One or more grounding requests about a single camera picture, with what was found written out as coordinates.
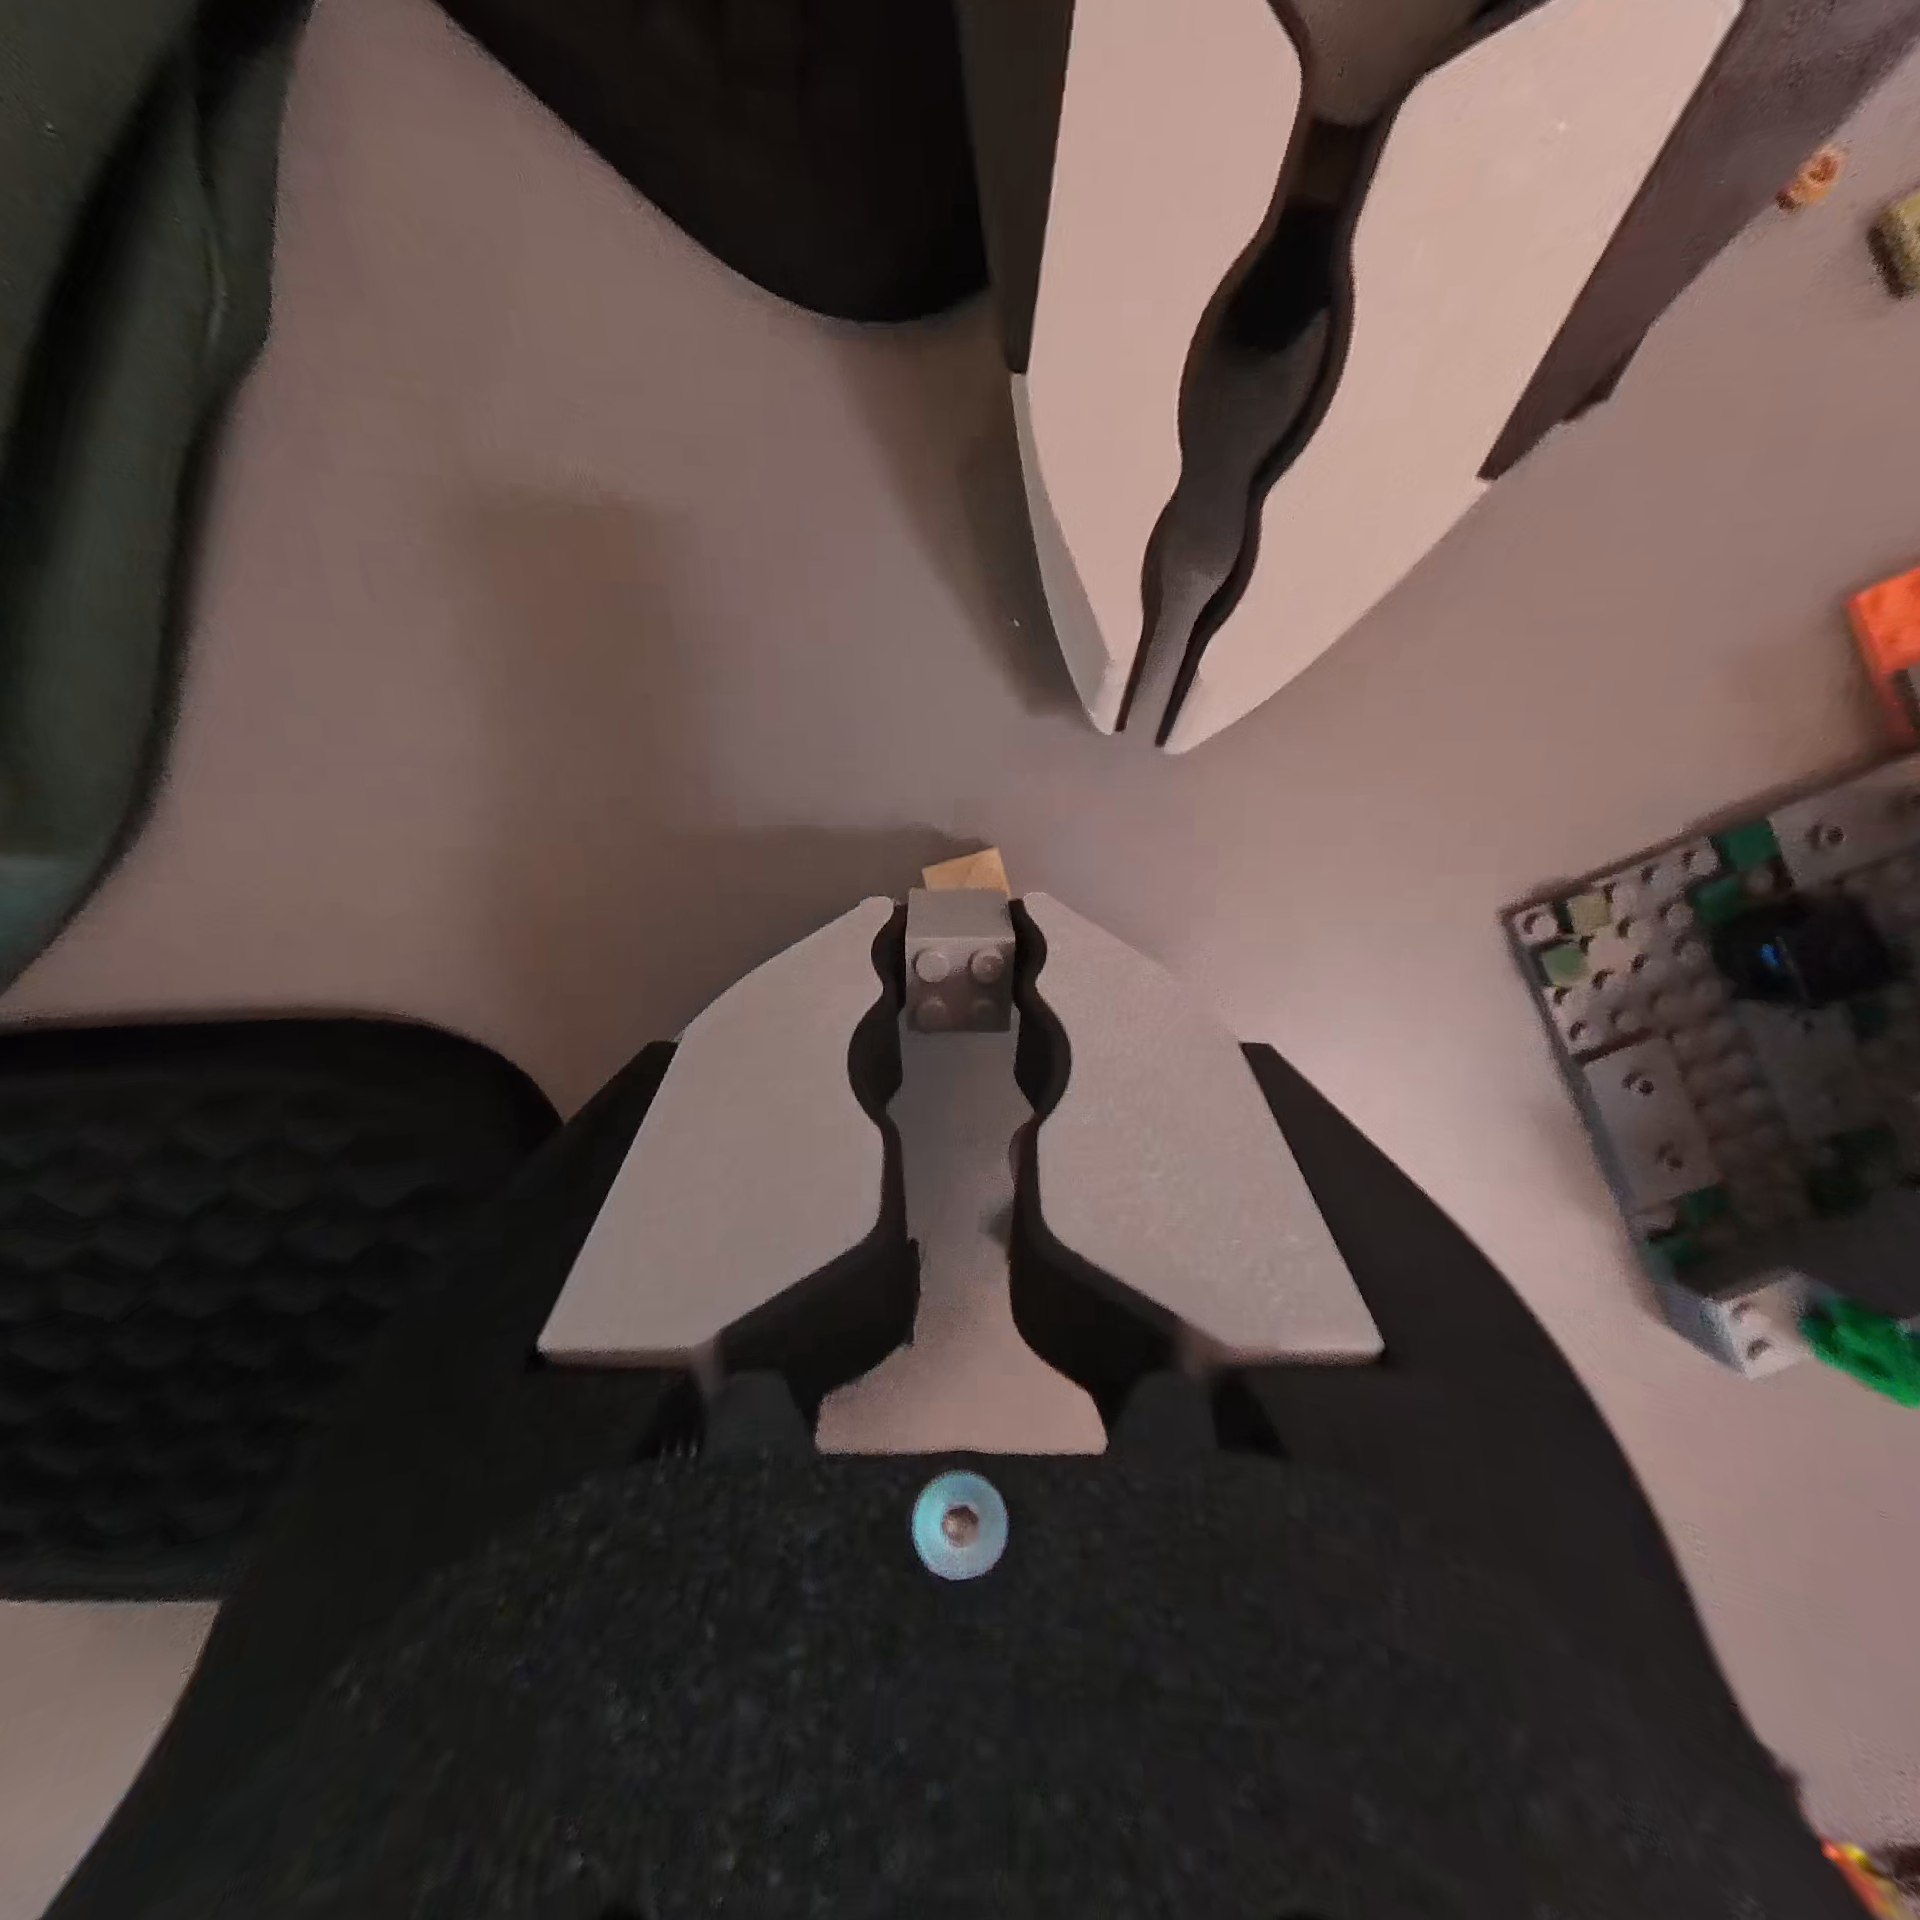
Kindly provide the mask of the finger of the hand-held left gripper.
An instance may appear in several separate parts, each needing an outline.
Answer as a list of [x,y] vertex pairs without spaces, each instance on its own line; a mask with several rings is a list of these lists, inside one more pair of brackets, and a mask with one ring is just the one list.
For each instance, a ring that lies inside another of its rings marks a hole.
[[1025,365],[1011,372],[1047,617],[1097,734],[1123,726],[1182,394],[1258,239],[1306,98],[1279,5],[1071,7]]
[[1539,5],[1422,78],[1352,229],[1332,394],[1260,499],[1252,570],[1162,726],[1192,753],[1344,641],[1489,490],[1481,469],[1738,20]]

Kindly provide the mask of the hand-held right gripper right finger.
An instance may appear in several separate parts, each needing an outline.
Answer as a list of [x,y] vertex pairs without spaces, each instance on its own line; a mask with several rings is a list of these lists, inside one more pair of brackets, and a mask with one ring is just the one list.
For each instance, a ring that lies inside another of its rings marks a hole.
[[1148,1381],[1380,1361],[1385,1339],[1214,1004],[1056,897],[1015,925],[1011,1306],[1115,1426]]

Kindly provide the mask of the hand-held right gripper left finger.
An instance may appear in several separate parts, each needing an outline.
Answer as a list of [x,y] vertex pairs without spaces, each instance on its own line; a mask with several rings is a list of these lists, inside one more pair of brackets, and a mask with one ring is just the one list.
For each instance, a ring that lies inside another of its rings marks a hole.
[[871,897],[680,1036],[538,1338],[559,1369],[785,1385],[816,1426],[914,1332],[899,1018],[906,906]]

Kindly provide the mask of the grey square toy brick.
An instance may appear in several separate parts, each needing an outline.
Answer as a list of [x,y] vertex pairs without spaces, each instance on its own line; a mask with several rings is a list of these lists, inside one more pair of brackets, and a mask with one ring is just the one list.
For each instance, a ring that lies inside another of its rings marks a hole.
[[914,890],[903,925],[903,1021],[921,1036],[1009,1033],[1018,931],[998,890]]

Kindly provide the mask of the grey desk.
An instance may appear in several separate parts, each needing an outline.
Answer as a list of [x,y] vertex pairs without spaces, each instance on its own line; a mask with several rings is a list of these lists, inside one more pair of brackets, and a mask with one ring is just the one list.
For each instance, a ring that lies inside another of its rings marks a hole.
[[1916,1836],[1916,1419],[1692,1354],[1498,923],[1881,746],[1843,601],[1916,562],[1916,59],[1308,677],[1196,754],[1040,633],[982,303],[760,294],[432,5],[322,5],[172,775],[6,1014],[350,1007],[559,1108],[764,956],[998,846],[1294,1061],[1496,1260],[1643,1474],[1827,1833]]

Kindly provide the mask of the grey toy brick castle model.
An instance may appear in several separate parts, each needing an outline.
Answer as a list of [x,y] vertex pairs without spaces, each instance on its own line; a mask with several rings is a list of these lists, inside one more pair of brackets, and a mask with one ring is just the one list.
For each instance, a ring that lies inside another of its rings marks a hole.
[[1918,1403],[1918,571],[1852,595],[1896,754],[1504,933],[1667,1325]]

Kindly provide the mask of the person's green sweatshirt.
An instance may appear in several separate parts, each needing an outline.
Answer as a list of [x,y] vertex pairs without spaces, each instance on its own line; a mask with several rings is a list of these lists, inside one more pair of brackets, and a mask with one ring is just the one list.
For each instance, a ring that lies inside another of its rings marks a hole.
[[134,847],[311,5],[2,5],[2,981]]

